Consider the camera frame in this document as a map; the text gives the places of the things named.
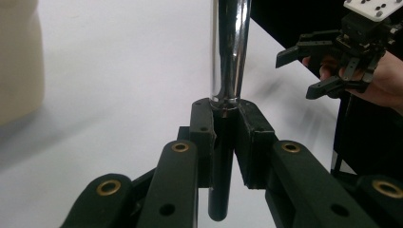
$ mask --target chrome cylinder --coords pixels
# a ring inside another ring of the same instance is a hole
[[[251,0],[213,0],[211,104],[233,109],[240,99]]]

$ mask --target beige cup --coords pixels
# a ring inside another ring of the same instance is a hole
[[[37,109],[44,99],[38,0],[0,0],[0,125]]]

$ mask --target white table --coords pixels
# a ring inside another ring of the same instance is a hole
[[[191,104],[209,96],[211,1],[41,0],[46,98],[0,128],[0,226],[60,226],[95,178],[131,179],[154,168]],[[281,140],[305,144],[330,167],[338,100],[305,100],[317,78],[298,62],[275,69],[283,50],[251,22],[242,98]],[[242,185],[234,164],[228,217],[199,227],[275,227],[264,191]]]

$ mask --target human hand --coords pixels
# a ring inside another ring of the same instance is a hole
[[[302,63],[307,66],[309,57],[304,58]],[[336,68],[336,64],[336,60],[330,56],[322,60],[319,70],[321,81],[332,76],[331,72]],[[344,70],[345,68],[342,68],[338,75],[343,75]],[[359,79],[363,72],[363,69],[357,70],[353,78]],[[390,107],[403,116],[403,61],[386,51],[374,71],[373,81],[364,93],[354,89],[346,90],[365,101]]]

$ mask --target mounting hole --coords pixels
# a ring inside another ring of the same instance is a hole
[[[167,203],[160,208],[160,214],[162,216],[172,216],[175,213],[175,206],[173,204]]]
[[[187,151],[188,149],[189,149],[189,145],[186,143],[179,142],[179,143],[175,143],[172,145],[172,150],[175,152],[182,153],[182,152]]]
[[[299,146],[297,146],[296,144],[290,143],[290,142],[284,143],[281,147],[283,150],[290,152],[290,153],[297,153],[300,151]]]
[[[390,182],[384,180],[374,180],[373,188],[387,197],[395,199],[403,198],[403,190]]]
[[[330,208],[331,208],[332,211],[335,212],[335,214],[337,214],[338,216],[341,216],[341,217],[348,217],[348,216],[350,216],[349,211],[348,211],[345,207],[343,207],[343,206],[341,206],[341,205],[339,205],[339,204],[333,204]]]
[[[121,183],[118,180],[106,180],[97,187],[98,195],[102,197],[115,194],[120,188]]]

